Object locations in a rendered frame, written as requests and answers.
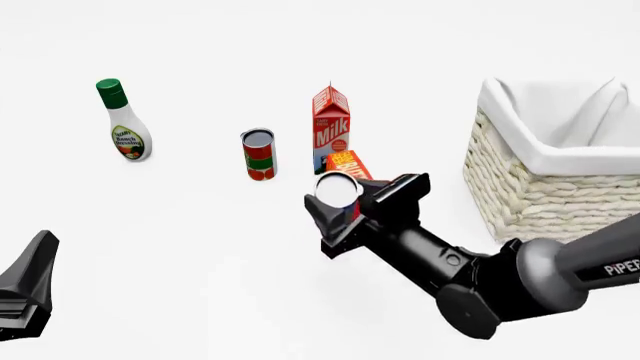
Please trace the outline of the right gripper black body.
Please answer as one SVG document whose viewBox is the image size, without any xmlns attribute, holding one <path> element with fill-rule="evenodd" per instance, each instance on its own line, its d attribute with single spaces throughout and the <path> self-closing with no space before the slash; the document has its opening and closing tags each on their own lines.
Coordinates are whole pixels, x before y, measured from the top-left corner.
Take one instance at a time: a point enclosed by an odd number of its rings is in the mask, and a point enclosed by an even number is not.
<svg viewBox="0 0 640 360">
<path fill-rule="evenodd" d="M 330 259 L 334 259 L 348 251 L 368 245 L 383 233 L 383 228 L 376 221 L 365 216 L 360 216 L 359 220 L 361 221 L 360 230 L 354 239 L 346 239 L 345 241 L 323 241 L 321 239 L 322 253 Z"/>
</svg>

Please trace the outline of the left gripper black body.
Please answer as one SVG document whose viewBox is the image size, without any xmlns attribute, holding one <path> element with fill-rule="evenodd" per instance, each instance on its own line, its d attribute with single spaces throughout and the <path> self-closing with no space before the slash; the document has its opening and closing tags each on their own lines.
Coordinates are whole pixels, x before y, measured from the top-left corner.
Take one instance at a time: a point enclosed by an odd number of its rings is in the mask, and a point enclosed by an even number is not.
<svg viewBox="0 0 640 360">
<path fill-rule="evenodd" d="M 51 317 L 51 306 L 0 290 L 0 342 L 38 338 Z"/>
</svg>

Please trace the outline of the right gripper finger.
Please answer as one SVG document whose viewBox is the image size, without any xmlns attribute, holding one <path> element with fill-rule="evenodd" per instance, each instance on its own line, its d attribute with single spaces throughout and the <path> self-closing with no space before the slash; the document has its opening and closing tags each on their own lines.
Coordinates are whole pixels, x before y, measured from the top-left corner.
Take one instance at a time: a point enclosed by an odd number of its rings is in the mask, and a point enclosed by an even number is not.
<svg viewBox="0 0 640 360">
<path fill-rule="evenodd" d="M 375 194 L 389 185 L 389 180 L 370 180 L 370 179 L 357 179 L 358 184 L 362 188 L 362 194 L 358 197 L 360 210 L 365 209 L 374 199 Z"/>
<path fill-rule="evenodd" d="M 323 241 L 345 241 L 354 239 L 360 230 L 359 198 L 345 207 L 333 207 L 318 197 L 307 194 L 304 206 L 313 218 Z"/>
</svg>

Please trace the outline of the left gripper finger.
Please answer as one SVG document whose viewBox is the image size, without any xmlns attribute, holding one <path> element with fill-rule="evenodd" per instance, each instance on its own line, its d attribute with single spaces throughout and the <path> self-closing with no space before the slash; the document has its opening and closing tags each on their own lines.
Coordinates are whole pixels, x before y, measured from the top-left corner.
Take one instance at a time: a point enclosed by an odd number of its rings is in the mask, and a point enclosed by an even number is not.
<svg viewBox="0 0 640 360">
<path fill-rule="evenodd" d="M 22 299 L 51 312 L 51 280 L 59 243 L 49 230 L 37 233 L 0 275 L 0 301 Z"/>
</svg>

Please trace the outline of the alphabet soup can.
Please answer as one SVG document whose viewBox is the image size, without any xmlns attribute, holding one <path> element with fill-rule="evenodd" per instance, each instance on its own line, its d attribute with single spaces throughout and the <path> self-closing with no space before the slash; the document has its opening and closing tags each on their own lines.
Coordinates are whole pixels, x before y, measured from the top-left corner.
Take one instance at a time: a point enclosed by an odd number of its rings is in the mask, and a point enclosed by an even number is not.
<svg viewBox="0 0 640 360">
<path fill-rule="evenodd" d="M 358 200 L 364 190 L 357 180 L 338 170 L 323 173 L 316 181 L 314 196 L 327 206 L 344 210 L 346 221 L 358 217 Z"/>
</svg>

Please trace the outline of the white cloth basket liner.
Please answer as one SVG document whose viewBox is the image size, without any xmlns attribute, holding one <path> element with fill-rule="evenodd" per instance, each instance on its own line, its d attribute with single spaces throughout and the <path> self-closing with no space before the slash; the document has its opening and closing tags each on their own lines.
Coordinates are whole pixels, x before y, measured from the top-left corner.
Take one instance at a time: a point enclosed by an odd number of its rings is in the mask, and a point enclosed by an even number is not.
<svg viewBox="0 0 640 360">
<path fill-rule="evenodd" d="M 532 173 L 640 175 L 640 83 L 490 77 L 478 106 Z"/>
</svg>

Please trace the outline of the woven cream wicker basket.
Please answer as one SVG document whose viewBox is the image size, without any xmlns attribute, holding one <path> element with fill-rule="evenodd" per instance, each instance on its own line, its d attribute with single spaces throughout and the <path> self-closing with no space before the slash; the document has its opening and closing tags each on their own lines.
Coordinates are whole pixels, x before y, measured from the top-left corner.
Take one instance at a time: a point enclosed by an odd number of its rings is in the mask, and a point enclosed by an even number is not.
<svg viewBox="0 0 640 360">
<path fill-rule="evenodd" d="M 477 111 L 463 178 L 499 243 L 517 238 L 571 242 L 640 212 L 640 176 L 540 176 Z"/>
</svg>

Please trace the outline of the orange butter box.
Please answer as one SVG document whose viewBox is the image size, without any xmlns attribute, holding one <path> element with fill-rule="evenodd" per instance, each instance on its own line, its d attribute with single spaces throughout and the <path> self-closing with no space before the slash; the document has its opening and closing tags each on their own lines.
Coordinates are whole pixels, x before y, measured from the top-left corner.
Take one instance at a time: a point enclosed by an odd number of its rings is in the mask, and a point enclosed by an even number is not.
<svg viewBox="0 0 640 360">
<path fill-rule="evenodd" d="M 353 150 L 332 153 L 327 156 L 327 171 L 341 171 L 355 179 L 372 180 L 373 177 Z"/>
</svg>

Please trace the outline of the red white milk carton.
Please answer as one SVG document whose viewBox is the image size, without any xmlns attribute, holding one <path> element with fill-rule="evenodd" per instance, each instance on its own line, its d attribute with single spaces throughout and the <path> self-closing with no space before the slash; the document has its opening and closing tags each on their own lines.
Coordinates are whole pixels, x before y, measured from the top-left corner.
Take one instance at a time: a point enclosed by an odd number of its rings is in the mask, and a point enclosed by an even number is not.
<svg viewBox="0 0 640 360">
<path fill-rule="evenodd" d="M 345 95 L 332 85 L 312 99 L 313 167 L 319 175 L 326 171 L 327 157 L 349 149 L 351 113 Z"/>
</svg>

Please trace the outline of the red green tomato can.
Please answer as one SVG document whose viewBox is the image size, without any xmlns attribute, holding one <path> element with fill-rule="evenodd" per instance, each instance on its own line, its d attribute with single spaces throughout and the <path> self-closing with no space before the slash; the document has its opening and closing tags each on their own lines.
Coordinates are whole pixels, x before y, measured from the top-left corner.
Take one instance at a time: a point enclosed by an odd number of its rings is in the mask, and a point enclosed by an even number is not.
<svg viewBox="0 0 640 360">
<path fill-rule="evenodd" d="M 241 134 L 247 173 L 254 181 L 273 179 L 277 173 L 275 137 L 267 128 L 253 128 Z"/>
</svg>

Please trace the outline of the white ranch dressing bottle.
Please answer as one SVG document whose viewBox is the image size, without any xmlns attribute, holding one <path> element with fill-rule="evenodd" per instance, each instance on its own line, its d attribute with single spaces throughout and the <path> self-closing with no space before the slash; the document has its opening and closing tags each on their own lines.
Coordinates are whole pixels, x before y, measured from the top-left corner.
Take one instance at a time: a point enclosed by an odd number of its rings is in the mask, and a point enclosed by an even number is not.
<svg viewBox="0 0 640 360">
<path fill-rule="evenodd" d="M 145 161 L 152 153 L 152 137 L 136 116 L 121 82 L 100 80 L 96 89 L 110 118 L 110 137 L 117 151 L 128 161 Z"/>
</svg>

